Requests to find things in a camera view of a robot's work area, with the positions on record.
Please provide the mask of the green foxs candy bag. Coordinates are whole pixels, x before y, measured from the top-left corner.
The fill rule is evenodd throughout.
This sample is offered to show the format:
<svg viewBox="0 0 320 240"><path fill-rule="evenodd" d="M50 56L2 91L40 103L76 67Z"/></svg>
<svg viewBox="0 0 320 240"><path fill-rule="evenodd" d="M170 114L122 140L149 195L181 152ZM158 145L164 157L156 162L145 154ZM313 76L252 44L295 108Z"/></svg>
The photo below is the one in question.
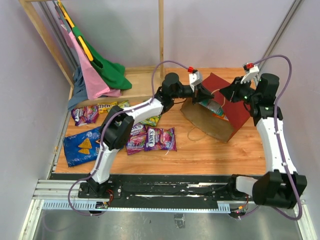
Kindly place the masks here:
<svg viewBox="0 0 320 240"><path fill-rule="evenodd" d="M142 120L140 123L143 124L143 125L147 125L147 126L151 126L151 127L156 127L159 120L161 119L161 115L156 115L156 116L152 116L152 117L149 117L145 120Z"/></svg>

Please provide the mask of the red brown paper bag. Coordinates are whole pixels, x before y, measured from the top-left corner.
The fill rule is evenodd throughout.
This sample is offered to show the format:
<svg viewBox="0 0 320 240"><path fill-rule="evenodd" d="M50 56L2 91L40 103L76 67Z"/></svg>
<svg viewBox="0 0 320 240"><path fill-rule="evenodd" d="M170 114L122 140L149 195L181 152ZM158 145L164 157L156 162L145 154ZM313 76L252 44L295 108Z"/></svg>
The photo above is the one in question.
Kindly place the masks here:
<svg viewBox="0 0 320 240"><path fill-rule="evenodd" d="M211 73L202 84L214 98L195 104L186 100L180 111L196 128L226 143L251 116L242 102L229 102L219 92L220 89L230 85L226 80Z"/></svg>

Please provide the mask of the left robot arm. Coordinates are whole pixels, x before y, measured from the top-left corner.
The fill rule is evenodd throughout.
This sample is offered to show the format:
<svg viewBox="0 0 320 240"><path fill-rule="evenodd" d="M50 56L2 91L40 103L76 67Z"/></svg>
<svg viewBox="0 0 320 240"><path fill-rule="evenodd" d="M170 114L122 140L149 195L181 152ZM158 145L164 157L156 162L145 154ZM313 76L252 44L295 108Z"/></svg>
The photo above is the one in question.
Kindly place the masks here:
<svg viewBox="0 0 320 240"><path fill-rule="evenodd" d="M134 125L168 112L174 106L174 99L191 99L195 104L214 98L204 87L200 72L190 73L189 80L189 84L183 85L176 73L168 73L154 96L147 101L131 107L116 105L111 108L101 125L99 152L86 180L91 194L101 198L107 193L112 164L119 150L127 144Z"/></svg>

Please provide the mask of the blue chips bag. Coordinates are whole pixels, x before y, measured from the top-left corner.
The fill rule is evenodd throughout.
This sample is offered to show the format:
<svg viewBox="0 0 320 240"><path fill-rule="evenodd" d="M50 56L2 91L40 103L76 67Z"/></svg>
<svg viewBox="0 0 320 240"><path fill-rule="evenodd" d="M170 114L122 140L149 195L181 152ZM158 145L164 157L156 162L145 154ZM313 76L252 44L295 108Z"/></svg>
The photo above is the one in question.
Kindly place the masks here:
<svg viewBox="0 0 320 240"><path fill-rule="evenodd" d="M100 138L99 127L65 137L63 148L68 167L95 161L100 150Z"/></svg>

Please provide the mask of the teal orange snack bag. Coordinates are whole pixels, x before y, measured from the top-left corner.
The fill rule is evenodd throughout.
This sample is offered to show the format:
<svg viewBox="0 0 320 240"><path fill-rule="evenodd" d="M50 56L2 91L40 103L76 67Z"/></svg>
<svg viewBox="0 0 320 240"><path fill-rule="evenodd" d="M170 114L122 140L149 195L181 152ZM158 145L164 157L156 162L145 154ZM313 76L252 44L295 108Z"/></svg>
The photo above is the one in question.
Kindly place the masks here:
<svg viewBox="0 0 320 240"><path fill-rule="evenodd" d="M202 102L199 102L200 105L202 105L203 107L207 108L208 110L210 110L213 113L214 117L220 118L222 120L228 121L227 116L225 115L222 107L220 104L218 104L216 101L214 100L204 100Z"/></svg>

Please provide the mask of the purple berries candy bag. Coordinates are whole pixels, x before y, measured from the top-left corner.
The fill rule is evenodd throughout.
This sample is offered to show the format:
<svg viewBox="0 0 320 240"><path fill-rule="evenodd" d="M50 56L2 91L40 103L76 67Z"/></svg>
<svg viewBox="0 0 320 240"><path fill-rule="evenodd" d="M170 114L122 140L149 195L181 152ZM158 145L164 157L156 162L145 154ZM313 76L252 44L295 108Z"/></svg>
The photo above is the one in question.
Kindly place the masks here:
<svg viewBox="0 0 320 240"><path fill-rule="evenodd" d="M128 155L133 155L144 150L147 137L147 129L141 124L134 125L130 132L129 140L126 144L126 152Z"/></svg>

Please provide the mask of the green yellow candy bag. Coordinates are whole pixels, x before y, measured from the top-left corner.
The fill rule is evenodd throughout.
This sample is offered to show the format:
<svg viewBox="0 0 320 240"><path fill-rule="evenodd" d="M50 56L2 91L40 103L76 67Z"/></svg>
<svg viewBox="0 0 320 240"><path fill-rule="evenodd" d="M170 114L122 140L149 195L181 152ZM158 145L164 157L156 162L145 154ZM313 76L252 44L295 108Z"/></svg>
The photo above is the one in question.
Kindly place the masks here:
<svg viewBox="0 0 320 240"><path fill-rule="evenodd" d="M119 106L120 108L128 108L128 107L130 107L131 105L130 105L130 103L129 103L129 101L128 100L125 100L125 101L122 101L122 102L118 102L117 103L117 106Z"/></svg>

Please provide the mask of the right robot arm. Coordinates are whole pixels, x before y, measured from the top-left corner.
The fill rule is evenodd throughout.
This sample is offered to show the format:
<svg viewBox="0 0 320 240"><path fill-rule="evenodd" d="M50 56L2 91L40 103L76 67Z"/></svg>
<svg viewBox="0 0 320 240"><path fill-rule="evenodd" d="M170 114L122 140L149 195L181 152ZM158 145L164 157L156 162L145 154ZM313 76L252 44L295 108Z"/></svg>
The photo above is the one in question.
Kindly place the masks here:
<svg viewBox="0 0 320 240"><path fill-rule="evenodd" d="M256 88L251 88L251 83L244 82L242 77L236 77L219 91L229 102L243 102L250 107L266 161L266 173L258 179L233 174L226 193L232 200L246 194L256 205L292 209L307 186L307 178L298 174L286 147L283 115L276 105L279 85L278 76L263 73Z"/></svg>

